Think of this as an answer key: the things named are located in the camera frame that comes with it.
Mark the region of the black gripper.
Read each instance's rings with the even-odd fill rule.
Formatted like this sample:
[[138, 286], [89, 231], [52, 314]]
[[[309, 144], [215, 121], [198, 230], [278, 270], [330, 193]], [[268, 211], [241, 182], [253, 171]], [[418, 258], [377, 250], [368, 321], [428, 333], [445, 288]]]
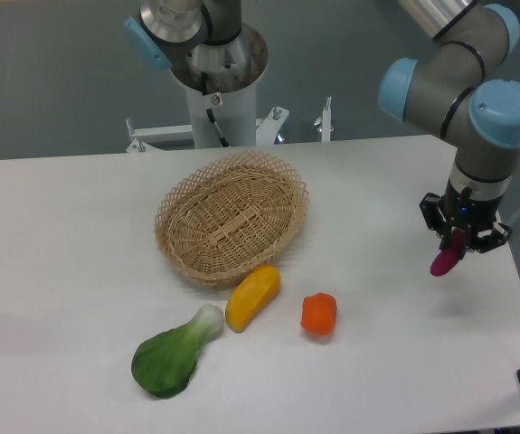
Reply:
[[512, 228], [496, 217], [503, 196], [503, 181], [489, 183], [451, 176], [442, 196], [426, 193], [419, 206], [428, 229], [440, 238], [440, 250], [449, 246], [455, 228], [463, 232], [464, 258], [467, 252], [484, 254], [508, 242]]

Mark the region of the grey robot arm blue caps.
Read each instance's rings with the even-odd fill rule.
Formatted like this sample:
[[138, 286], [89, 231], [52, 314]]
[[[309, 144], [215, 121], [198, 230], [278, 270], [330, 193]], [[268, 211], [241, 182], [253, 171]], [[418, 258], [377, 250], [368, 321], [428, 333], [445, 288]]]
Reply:
[[[403, 58], [385, 73], [379, 107], [456, 148], [443, 195], [427, 194], [423, 218], [440, 251], [461, 259], [504, 245], [496, 212], [520, 156], [520, 83], [490, 80], [520, 38], [515, 14], [476, 1], [405, 1], [403, 9], [437, 44], [426, 63]], [[145, 1], [124, 22], [144, 63], [170, 71], [190, 104], [199, 147], [271, 144], [274, 118], [256, 121], [255, 86], [267, 66], [263, 38], [238, 1]]]

